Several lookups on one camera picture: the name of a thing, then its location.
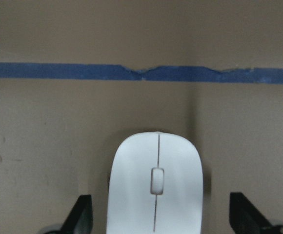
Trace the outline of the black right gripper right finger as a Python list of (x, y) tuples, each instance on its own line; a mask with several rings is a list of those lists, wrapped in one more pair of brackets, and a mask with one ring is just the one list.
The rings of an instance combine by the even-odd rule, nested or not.
[(282, 234), (283, 225), (272, 225), (241, 192), (231, 192), (229, 223), (236, 234)]

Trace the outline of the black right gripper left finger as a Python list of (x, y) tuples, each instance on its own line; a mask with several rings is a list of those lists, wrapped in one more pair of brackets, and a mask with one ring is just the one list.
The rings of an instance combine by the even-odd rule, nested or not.
[(80, 195), (64, 221), (60, 234), (90, 234), (93, 228), (91, 195)]

